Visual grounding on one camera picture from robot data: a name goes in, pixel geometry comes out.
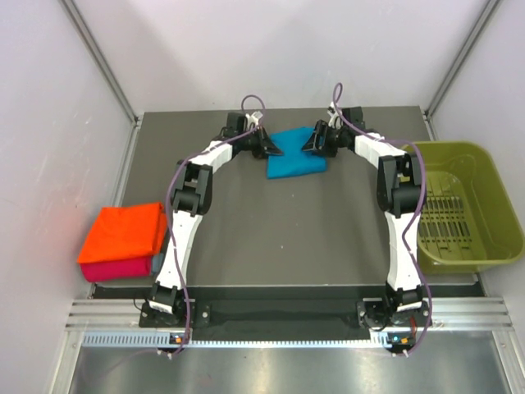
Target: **olive green laundry basket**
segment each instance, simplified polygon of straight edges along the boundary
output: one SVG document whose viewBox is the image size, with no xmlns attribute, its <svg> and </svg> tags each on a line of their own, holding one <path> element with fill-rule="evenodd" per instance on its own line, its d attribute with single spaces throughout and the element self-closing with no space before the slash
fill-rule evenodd
<svg viewBox="0 0 525 394">
<path fill-rule="evenodd" d="M 416 145 L 427 169 L 418 227 L 423 272 L 477 273 L 518 260 L 523 232 L 488 152 L 469 142 Z"/>
</svg>

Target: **folded blue cloth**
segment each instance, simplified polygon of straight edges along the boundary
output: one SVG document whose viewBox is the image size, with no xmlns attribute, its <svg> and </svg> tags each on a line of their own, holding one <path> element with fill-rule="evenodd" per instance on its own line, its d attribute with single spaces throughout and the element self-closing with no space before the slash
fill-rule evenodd
<svg viewBox="0 0 525 394">
<path fill-rule="evenodd" d="M 326 170 L 325 158 L 301 151 L 312 133 L 313 127 L 301 127 L 270 135 L 273 143 L 284 154 L 268 157 L 268 179 L 301 176 Z"/>
</svg>

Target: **white backdrop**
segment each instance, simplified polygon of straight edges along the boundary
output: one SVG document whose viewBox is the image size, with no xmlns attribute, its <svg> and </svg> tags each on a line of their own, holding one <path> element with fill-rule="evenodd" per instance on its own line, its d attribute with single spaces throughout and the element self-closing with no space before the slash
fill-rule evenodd
<svg viewBox="0 0 525 394">
<path fill-rule="evenodd" d="M 76 0 L 136 112 L 426 107 L 481 0 Z"/>
<path fill-rule="evenodd" d="M 130 123 L 57 0 L 0 6 L 1 392 L 44 392 Z"/>
<path fill-rule="evenodd" d="M 501 3 L 434 119 L 443 140 L 471 140 L 495 160 L 525 227 L 525 2 Z M 525 260 L 482 275 L 492 295 L 503 296 L 525 348 Z"/>
</svg>

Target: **orange cloth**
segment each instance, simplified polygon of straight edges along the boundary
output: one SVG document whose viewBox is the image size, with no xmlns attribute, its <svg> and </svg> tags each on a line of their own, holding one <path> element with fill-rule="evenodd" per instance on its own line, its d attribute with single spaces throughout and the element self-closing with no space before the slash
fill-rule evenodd
<svg viewBox="0 0 525 394">
<path fill-rule="evenodd" d="M 162 247 L 167 220 L 161 203 L 102 208 L 78 258 L 79 264 L 152 256 Z"/>
</svg>

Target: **purple cable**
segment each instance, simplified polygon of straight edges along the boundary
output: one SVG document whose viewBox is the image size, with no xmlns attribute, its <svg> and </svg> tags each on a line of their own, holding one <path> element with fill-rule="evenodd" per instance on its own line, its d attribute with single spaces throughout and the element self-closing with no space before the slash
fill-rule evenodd
<svg viewBox="0 0 525 394">
<path fill-rule="evenodd" d="M 339 99 L 341 98 L 342 94 L 343 94 L 343 84 L 338 82 L 336 84 L 336 86 L 334 87 L 334 91 L 332 93 L 332 101 L 334 103 L 334 108 L 335 108 L 339 118 L 343 121 L 344 124 L 346 124 L 352 130 L 358 132 L 360 135 L 365 135 L 367 138 L 370 138 L 371 140 L 374 140 L 373 137 L 371 137 L 370 135 L 368 135 L 364 131 L 360 130 L 358 127 L 354 126 L 352 123 L 350 123 L 343 116 L 343 113 L 341 112 L 341 110 L 340 110 L 340 108 L 338 106 L 338 102 L 339 102 Z M 423 209 L 423 204 L 424 204 L 424 201 L 425 201 L 425 195 L 427 193 L 427 171 L 425 169 L 425 163 L 423 161 L 423 157 L 421 155 L 421 151 L 419 150 L 419 148 L 416 146 L 415 143 L 413 143 L 411 141 L 406 141 L 406 140 L 387 140 L 387 139 L 383 139 L 383 140 L 379 140 L 379 141 L 383 142 L 385 144 L 392 144 L 392 145 L 396 145 L 396 144 L 407 144 L 407 145 L 410 145 L 412 147 L 413 151 L 415 152 L 416 156 L 418 156 L 419 167 L 421 168 L 422 185 L 421 185 L 421 193 L 419 194 L 418 205 L 416 205 L 416 210 L 414 211 L 413 216 L 412 216 L 412 218 L 409 221 L 409 224 L 407 225 L 407 227 L 403 230 L 403 233 L 401 234 L 401 239 L 403 240 L 404 247 L 406 248 L 406 250 L 410 254 L 410 258 L 412 259 L 413 266 L 416 268 L 416 271 L 418 272 L 419 279 L 421 280 L 421 283 L 425 286 L 425 290 L 427 291 L 427 296 L 428 296 L 428 317 L 427 317 L 427 321 L 425 322 L 425 326 L 423 327 L 423 330 L 422 330 L 421 335 L 419 336 L 418 340 L 416 341 L 416 343 L 414 344 L 412 349 L 410 349 L 407 352 L 408 355 L 411 355 L 420 346 L 423 338 L 427 335 L 427 331 L 428 331 L 428 328 L 430 327 L 430 322 L 431 322 L 431 317 L 432 317 L 432 294 L 430 292 L 430 287 L 428 286 L 427 279 L 425 278 L 425 276 L 423 275 L 423 272 L 421 271 L 421 269 L 419 267 L 419 264 L 418 264 L 418 261 L 416 260 L 414 252 L 410 249 L 409 243 L 406 241 L 407 232 L 409 231 L 409 229 L 413 225 L 413 223 L 416 221 L 416 218 L 418 217 L 418 215 L 421 213 L 421 211 Z"/>
<path fill-rule="evenodd" d="M 263 118 L 266 115 L 266 107 L 264 106 L 264 102 L 257 95 L 255 95 L 255 94 L 248 94 L 247 96 L 245 96 L 243 98 L 243 100 L 240 103 L 240 107 L 242 108 L 244 113 L 246 113 L 246 111 L 244 110 L 244 103 L 246 102 L 247 99 L 257 99 L 261 103 L 262 114 L 263 115 L 261 116 L 261 119 L 259 119 L 259 125 L 260 125 L 262 123 L 262 121 L 263 121 Z M 190 317 L 191 305 L 189 304 L 188 287 L 186 286 L 184 277 L 182 275 L 182 271 L 180 270 L 179 259 L 177 258 L 177 253 L 176 253 L 177 243 L 176 243 L 176 240 L 175 240 L 175 234 L 173 233 L 173 229 L 171 228 L 171 226 L 173 224 L 171 222 L 171 212 L 173 211 L 173 207 L 171 206 L 171 201 L 170 201 L 171 200 L 171 190 L 173 189 L 173 186 L 175 185 L 176 180 L 179 178 L 180 173 L 182 172 L 182 169 L 184 167 L 186 167 L 186 165 L 188 164 L 188 162 L 192 158 L 196 158 L 198 156 L 201 156 L 201 155 L 204 155 L 204 154 L 208 154 L 208 153 L 212 152 L 213 150 L 217 149 L 218 147 L 223 146 L 224 144 L 229 144 L 230 142 L 239 140 L 239 139 L 245 137 L 246 135 L 249 135 L 249 134 L 253 133 L 256 130 L 257 130 L 256 126 L 252 127 L 248 131 L 246 131 L 246 132 L 244 132 L 244 133 L 242 133 L 240 135 L 237 135 L 236 137 L 232 137 L 232 138 L 229 138 L 228 140 L 222 141 L 220 144 L 217 144 L 217 145 L 211 147 L 210 150 L 208 150 L 208 151 L 191 154 L 190 156 L 185 158 L 182 161 L 182 163 L 180 164 L 180 166 L 177 168 L 177 170 L 175 172 L 175 175 L 171 179 L 170 185 L 167 188 L 166 200 L 165 200 L 167 228 L 168 228 L 168 230 L 170 232 L 171 240 L 173 241 L 173 254 L 175 255 L 175 266 L 177 268 L 177 273 L 178 273 L 179 279 L 180 279 L 180 285 L 182 286 L 182 291 L 184 293 L 185 303 L 186 303 L 186 324 L 185 324 L 185 335 L 184 335 L 185 339 L 182 341 L 182 343 L 180 344 L 179 348 L 175 351 L 174 355 L 179 354 L 182 351 L 182 349 L 184 348 L 184 345 L 186 343 L 188 343 L 188 341 L 189 341 L 189 322 L 191 321 L 191 317 Z"/>
</svg>

